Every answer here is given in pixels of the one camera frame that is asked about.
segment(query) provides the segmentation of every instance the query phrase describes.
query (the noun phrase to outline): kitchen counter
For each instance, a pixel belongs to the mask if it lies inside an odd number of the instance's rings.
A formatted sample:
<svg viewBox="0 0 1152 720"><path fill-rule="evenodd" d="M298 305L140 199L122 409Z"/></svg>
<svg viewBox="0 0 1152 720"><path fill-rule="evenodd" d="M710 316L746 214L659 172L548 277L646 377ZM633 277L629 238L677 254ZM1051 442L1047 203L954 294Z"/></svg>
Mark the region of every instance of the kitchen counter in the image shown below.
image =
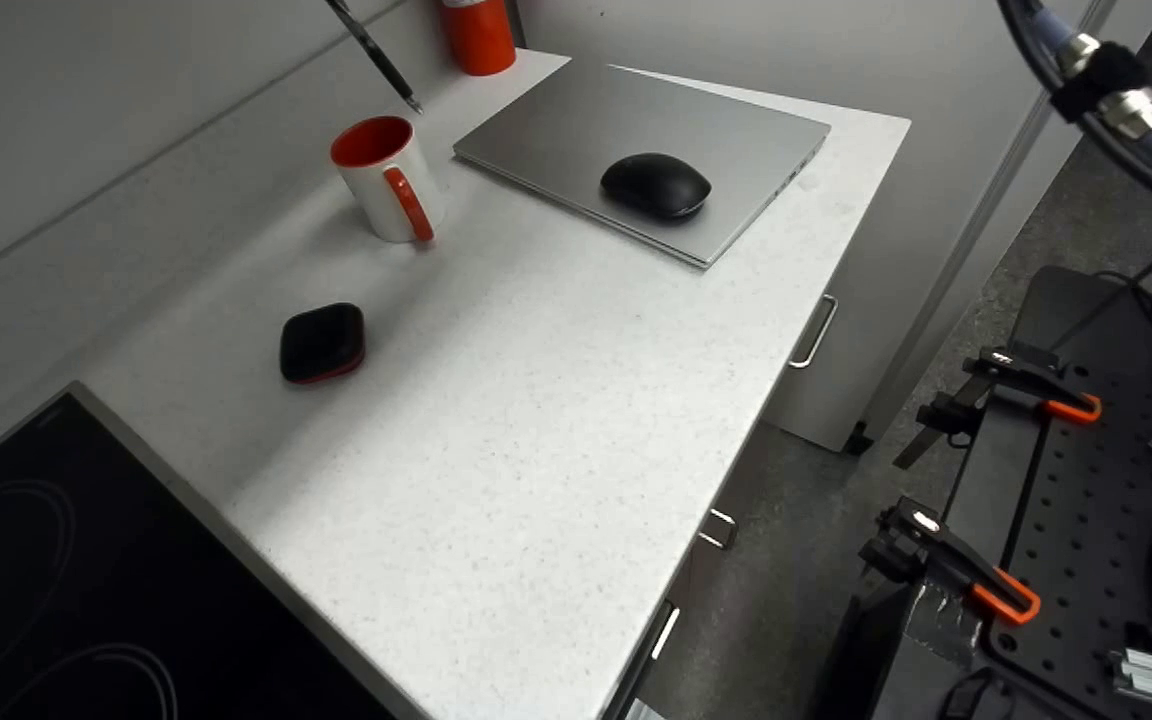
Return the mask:
<svg viewBox="0 0 1152 720"><path fill-rule="evenodd" d="M339 51L282 84L312 95ZM447 190L432 254L373 239L312 156L287 214L201 260L81 372L427 716L608 703L909 128L694 84L832 135L691 274L452 159L560 66L522 51L427 95L414 133ZM279 324L333 299L362 310L368 363L287 390Z"/></svg>

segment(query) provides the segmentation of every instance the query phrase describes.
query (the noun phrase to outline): cabinet handle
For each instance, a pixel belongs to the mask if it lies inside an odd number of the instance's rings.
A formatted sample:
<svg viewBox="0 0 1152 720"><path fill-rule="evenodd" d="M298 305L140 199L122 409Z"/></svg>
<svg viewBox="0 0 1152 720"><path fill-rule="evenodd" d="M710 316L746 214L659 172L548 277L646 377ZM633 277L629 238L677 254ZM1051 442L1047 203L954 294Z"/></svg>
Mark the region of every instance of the cabinet handle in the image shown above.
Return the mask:
<svg viewBox="0 0 1152 720"><path fill-rule="evenodd" d="M680 625L683 607L671 607L657 643L650 643L650 664L659 659L664 643L671 640L671 629Z"/></svg>
<svg viewBox="0 0 1152 720"><path fill-rule="evenodd" d="M736 539L736 515L726 515L726 513L719 513L719 507L707 507L707 515L703 515L703 526L700 526L700 534L694 534L703 543L710 543L710 547L732 547L732 539Z"/></svg>
<svg viewBox="0 0 1152 720"><path fill-rule="evenodd" d="M813 312L813 320L809 320L809 327L805 327L805 337L789 353L789 369L805 372L805 369L817 363L817 353L821 353L821 346L823 346L823 337L827 337L834 316L839 316L839 299L823 294L817 312Z"/></svg>

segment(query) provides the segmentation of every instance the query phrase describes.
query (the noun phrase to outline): black stove top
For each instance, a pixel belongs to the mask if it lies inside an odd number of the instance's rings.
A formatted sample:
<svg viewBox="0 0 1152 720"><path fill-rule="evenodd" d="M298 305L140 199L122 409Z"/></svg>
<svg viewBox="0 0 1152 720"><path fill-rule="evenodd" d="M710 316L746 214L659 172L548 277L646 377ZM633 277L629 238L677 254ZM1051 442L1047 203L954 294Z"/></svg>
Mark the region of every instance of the black stove top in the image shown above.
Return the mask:
<svg viewBox="0 0 1152 720"><path fill-rule="evenodd" d="M380 720L72 395L0 443L0 720Z"/></svg>

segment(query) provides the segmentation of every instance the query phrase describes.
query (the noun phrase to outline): computer mouse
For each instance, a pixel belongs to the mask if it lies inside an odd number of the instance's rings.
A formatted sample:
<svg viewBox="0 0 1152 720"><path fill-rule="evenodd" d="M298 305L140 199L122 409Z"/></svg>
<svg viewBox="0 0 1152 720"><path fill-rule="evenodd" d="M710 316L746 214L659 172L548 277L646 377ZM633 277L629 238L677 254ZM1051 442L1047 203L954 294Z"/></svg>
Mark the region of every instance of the computer mouse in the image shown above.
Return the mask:
<svg viewBox="0 0 1152 720"><path fill-rule="evenodd" d="M608 199L659 224L691 219L710 194L710 185L691 164L664 151L619 156L601 185Z"/></svg>

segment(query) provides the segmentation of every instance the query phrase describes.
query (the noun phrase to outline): red mug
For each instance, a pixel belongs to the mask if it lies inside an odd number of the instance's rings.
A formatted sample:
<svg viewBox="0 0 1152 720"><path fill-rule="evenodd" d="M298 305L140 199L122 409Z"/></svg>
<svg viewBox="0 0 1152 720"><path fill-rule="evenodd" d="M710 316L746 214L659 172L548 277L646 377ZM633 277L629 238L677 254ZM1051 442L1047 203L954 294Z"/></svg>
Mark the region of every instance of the red mug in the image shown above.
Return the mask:
<svg viewBox="0 0 1152 720"><path fill-rule="evenodd" d="M333 144L333 164L380 239L427 247L438 190L404 118L373 118Z"/></svg>

